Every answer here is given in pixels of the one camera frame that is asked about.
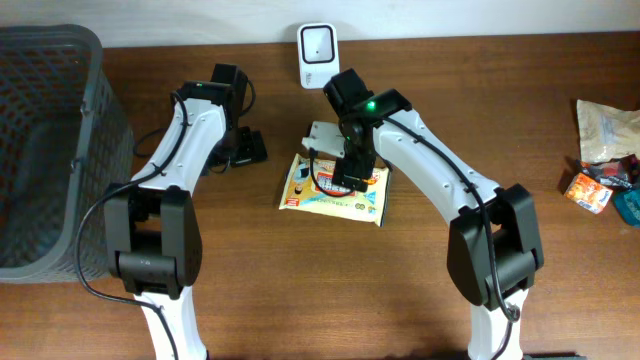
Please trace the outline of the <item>yellow wet wipes pack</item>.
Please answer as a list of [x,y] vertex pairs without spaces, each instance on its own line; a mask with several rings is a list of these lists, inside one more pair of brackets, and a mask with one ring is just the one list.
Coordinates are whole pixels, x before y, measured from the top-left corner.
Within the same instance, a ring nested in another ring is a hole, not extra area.
[[390,181],[388,168],[373,169],[365,192],[349,192],[348,188],[332,183],[333,160],[315,159],[313,165],[314,178],[327,194],[313,182],[310,159],[296,154],[287,173],[280,210],[299,210],[382,225]]

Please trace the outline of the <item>orange tissue pack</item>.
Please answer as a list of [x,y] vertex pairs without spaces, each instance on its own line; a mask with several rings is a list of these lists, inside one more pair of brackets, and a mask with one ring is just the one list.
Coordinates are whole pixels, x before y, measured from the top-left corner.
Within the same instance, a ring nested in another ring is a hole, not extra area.
[[570,182],[564,196],[593,214],[600,214],[613,195],[613,190],[583,173]]

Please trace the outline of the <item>kraft paper pouch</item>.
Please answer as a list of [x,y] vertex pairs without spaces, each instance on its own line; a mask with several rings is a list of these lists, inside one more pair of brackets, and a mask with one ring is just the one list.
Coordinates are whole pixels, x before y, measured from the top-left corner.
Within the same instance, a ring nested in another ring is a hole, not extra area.
[[578,100],[576,113],[581,160],[603,163],[639,156],[639,111]]

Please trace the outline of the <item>black hex wrench set packet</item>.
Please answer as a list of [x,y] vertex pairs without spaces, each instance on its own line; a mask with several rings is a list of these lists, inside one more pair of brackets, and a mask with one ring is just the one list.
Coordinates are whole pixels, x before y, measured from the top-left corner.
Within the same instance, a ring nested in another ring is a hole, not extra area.
[[625,190],[639,187],[639,159],[635,155],[603,163],[579,161],[578,164],[583,174],[604,186]]

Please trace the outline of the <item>teal mouthwash bottle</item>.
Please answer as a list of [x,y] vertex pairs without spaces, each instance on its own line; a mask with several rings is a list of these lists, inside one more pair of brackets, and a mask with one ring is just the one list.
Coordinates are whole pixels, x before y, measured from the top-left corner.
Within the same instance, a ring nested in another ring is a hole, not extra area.
[[614,206],[621,218],[630,226],[640,225],[639,190],[627,190],[618,193],[614,198]]

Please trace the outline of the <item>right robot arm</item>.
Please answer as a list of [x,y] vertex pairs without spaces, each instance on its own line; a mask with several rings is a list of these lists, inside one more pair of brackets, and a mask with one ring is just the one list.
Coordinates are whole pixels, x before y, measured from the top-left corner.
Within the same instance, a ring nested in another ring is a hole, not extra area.
[[341,145],[333,183],[364,191],[377,160],[404,173],[436,207],[448,231],[447,270],[469,302],[470,359],[522,359],[522,310],[544,265],[532,195],[504,188],[462,161],[395,89],[376,94],[355,70],[323,87]]

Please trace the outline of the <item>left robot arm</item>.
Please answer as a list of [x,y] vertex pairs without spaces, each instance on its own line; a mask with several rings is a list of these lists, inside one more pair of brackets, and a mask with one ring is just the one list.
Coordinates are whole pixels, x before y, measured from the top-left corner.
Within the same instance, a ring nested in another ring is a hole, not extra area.
[[238,124],[254,102],[255,88],[236,65],[185,82],[171,95],[170,125],[148,162],[129,184],[109,188],[108,269],[142,308],[159,359],[210,356],[193,301],[203,259],[193,193],[208,172],[266,160],[261,134]]

